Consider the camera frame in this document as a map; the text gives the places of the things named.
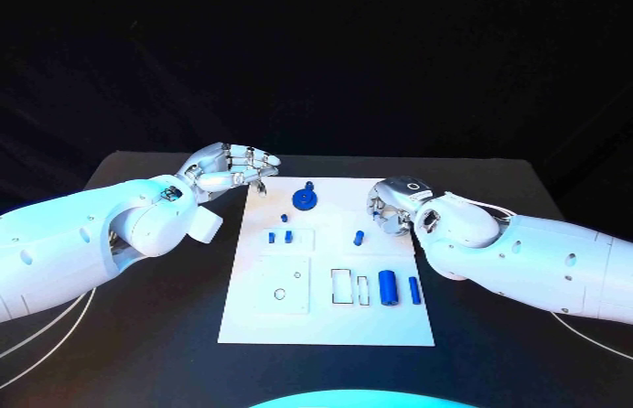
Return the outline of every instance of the black backdrop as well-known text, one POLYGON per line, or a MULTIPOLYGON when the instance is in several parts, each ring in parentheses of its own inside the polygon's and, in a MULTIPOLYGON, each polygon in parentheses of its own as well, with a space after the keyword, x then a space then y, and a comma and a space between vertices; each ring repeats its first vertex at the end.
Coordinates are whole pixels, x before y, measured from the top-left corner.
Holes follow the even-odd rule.
POLYGON ((567 217, 633 239, 633 0, 0 6, 3 209, 81 189, 115 150, 228 141, 523 158, 567 217))

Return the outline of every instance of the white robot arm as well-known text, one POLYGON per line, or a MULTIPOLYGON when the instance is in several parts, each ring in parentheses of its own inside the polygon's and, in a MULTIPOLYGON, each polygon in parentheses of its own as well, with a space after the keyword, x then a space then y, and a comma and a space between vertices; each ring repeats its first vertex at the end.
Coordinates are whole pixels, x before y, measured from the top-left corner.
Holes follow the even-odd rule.
POLYGON ((412 177, 379 181, 366 204, 385 232, 415 230, 444 277, 551 312, 633 324, 633 243, 502 208, 496 218, 480 206, 412 177))
POLYGON ((209 243, 222 218, 197 204, 277 174, 280 160, 242 145, 199 150, 174 176, 75 193, 0 216, 0 322, 69 301, 184 235, 209 243))

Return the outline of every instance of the white sheet of paper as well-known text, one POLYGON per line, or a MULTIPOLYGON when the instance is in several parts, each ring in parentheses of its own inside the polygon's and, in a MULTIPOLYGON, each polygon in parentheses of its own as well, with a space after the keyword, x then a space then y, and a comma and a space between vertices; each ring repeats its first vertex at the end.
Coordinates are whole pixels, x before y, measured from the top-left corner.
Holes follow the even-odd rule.
POLYGON ((418 276, 411 237, 385 234, 365 212, 366 193, 379 181, 381 178, 270 177, 265 198, 249 188, 218 342, 435 345, 422 290, 422 303, 411 302, 408 279, 418 276), (314 183, 317 204, 311 210, 298 211, 291 197, 307 180, 314 183), (283 214, 287 223, 281 222, 283 214), (293 243, 284 240, 287 230, 293 231, 293 243), (358 230, 365 233, 360 246, 353 244, 358 230), (271 231, 274 244, 268 243, 271 231), (301 281, 293 284, 288 278, 291 267, 297 266, 293 263, 306 258, 308 278, 300 273, 301 281), (262 284, 262 269, 275 260, 280 267, 265 276, 262 284), (352 273, 350 305, 332 303, 332 269, 337 268, 352 273), (378 272, 385 269, 395 272, 396 306, 379 302, 378 272), (369 306, 359 303, 358 276, 366 276, 369 306), (306 280, 308 310, 303 313, 306 280), (300 296, 301 305, 278 303, 277 306, 274 301, 258 304, 259 296, 268 300, 284 287, 288 295, 283 300, 300 296))

